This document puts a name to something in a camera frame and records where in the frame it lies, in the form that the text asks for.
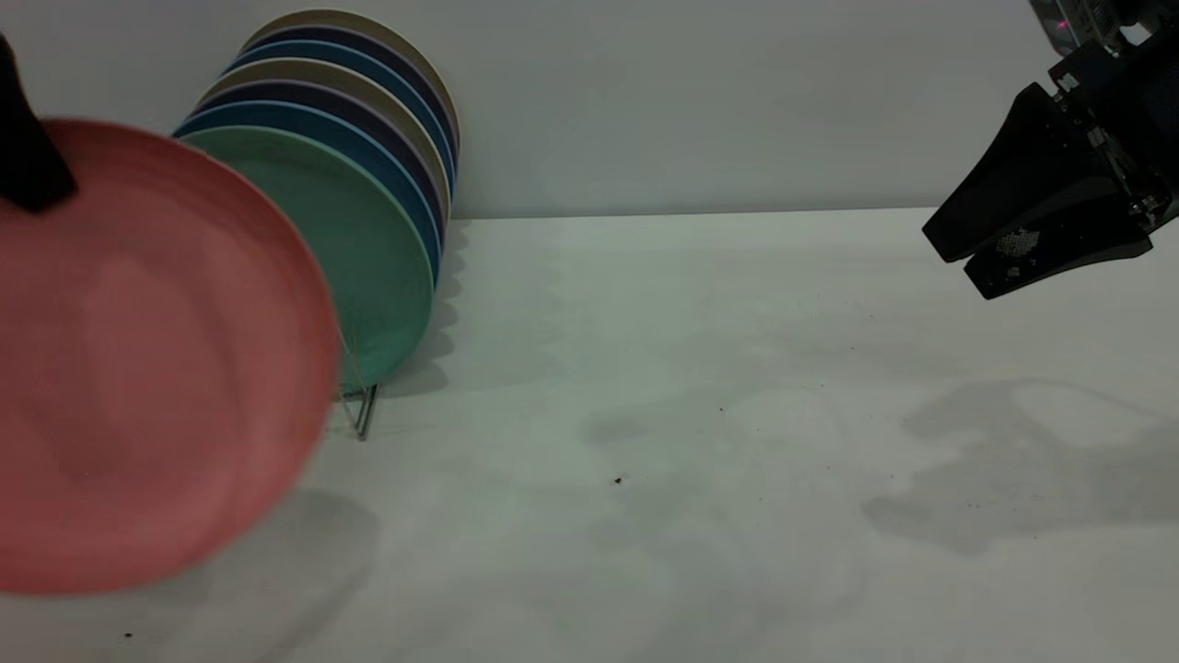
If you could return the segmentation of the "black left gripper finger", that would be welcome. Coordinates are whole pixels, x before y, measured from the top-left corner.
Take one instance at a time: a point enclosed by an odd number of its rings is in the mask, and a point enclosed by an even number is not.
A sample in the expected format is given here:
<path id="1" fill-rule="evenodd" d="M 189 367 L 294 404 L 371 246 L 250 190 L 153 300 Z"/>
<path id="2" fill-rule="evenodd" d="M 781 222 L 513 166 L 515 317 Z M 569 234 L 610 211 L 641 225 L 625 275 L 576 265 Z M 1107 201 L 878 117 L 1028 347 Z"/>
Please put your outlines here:
<path id="1" fill-rule="evenodd" d="M 26 214 L 46 214 L 75 197 L 75 177 L 37 117 L 18 74 L 17 55 L 1 38 L 1 196 Z"/>

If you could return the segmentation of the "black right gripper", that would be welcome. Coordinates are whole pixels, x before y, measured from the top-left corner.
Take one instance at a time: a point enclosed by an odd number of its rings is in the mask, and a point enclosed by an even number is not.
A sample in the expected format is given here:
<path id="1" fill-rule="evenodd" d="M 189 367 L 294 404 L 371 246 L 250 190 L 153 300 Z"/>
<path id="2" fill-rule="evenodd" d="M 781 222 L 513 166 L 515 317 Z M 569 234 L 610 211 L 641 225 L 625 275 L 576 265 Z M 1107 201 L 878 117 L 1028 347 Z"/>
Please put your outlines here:
<path id="1" fill-rule="evenodd" d="M 1112 52 L 1082 42 L 1050 68 L 1065 100 L 1117 145 L 1124 192 L 1087 132 L 1032 83 L 964 180 L 923 227 L 983 298 L 1104 262 L 1137 260 L 1175 219 L 1175 24 Z"/>

